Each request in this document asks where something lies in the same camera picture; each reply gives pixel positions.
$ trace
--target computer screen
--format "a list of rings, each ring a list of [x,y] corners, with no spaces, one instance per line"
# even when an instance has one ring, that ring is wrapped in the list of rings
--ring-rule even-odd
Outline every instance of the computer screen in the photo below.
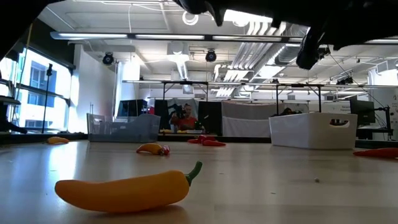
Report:
[[[351,114],[358,115],[358,125],[367,125],[376,122],[374,103],[372,101],[350,99],[349,107]]]

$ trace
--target pepper stem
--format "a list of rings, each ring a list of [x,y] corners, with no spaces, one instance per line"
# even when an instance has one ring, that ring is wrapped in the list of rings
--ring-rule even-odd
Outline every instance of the pepper stem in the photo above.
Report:
[[[193,170],[189,174],[185,174],[185,178],[187,178],[189,186],[191,186],[192,180],[199,174],[202,165],[203,164],[200,161],[197,161]]]

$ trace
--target person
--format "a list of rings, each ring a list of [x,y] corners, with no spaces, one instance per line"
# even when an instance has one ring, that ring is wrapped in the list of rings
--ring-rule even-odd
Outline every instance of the person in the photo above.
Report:
[[[177,113],[173,113],[170,123],[176,125],[181,131],[194,130],[195,122],[198,120],[192,116],[192,106],[186,103],[183,111],[183,118],[178,118]]]

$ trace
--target red shirt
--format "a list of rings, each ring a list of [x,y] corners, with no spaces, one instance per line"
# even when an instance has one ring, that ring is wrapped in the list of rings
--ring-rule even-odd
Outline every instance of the red shirt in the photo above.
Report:
[[[186,128],[183,126],[189,126],[192,127],[193,129],[195,127],[196,121],[197,121],[196,118],[189,117],[189,118],[179,119],[176,125],[178,126],[178,130],[185,130]]]

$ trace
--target security camera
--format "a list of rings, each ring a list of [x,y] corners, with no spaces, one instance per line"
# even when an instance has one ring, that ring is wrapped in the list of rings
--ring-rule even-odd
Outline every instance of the security camera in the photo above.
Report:
[[[214,62],[217,59],[216,52],[214,50],[207,51],[206,54],[206,61],[207,62]]]
[[[106,52],[104,59],[102,59],[102,62],[105,65],[111,65],[113,63],[113,61],[114,61],[113,52]]]

